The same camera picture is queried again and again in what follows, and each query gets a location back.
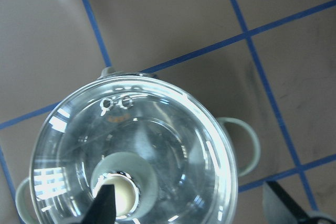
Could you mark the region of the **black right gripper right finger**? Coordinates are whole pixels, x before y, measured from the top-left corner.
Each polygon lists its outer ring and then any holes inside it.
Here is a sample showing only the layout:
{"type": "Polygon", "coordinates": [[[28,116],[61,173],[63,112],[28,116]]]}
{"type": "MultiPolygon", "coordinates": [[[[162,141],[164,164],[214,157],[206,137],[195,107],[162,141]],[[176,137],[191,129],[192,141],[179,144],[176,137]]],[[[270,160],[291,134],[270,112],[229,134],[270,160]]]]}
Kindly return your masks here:
{"type": "Polygon", "coordinates": [[[277,181],[262,187],[263,212],[268,223],[335,223],[335,218],[320,211],[305,211],[277,181]]]}

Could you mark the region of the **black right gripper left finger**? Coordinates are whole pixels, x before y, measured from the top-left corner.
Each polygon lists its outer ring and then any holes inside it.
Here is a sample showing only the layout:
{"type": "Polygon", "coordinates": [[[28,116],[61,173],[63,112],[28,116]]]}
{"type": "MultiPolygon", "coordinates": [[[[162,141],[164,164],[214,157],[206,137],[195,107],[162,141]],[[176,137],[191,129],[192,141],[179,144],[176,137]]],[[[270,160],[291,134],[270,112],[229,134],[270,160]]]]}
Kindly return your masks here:
{"type": "Polygon", "coordinates": [[[116,196],[114,185],[102,185],[80,223],[115,223],[116,196]]]}

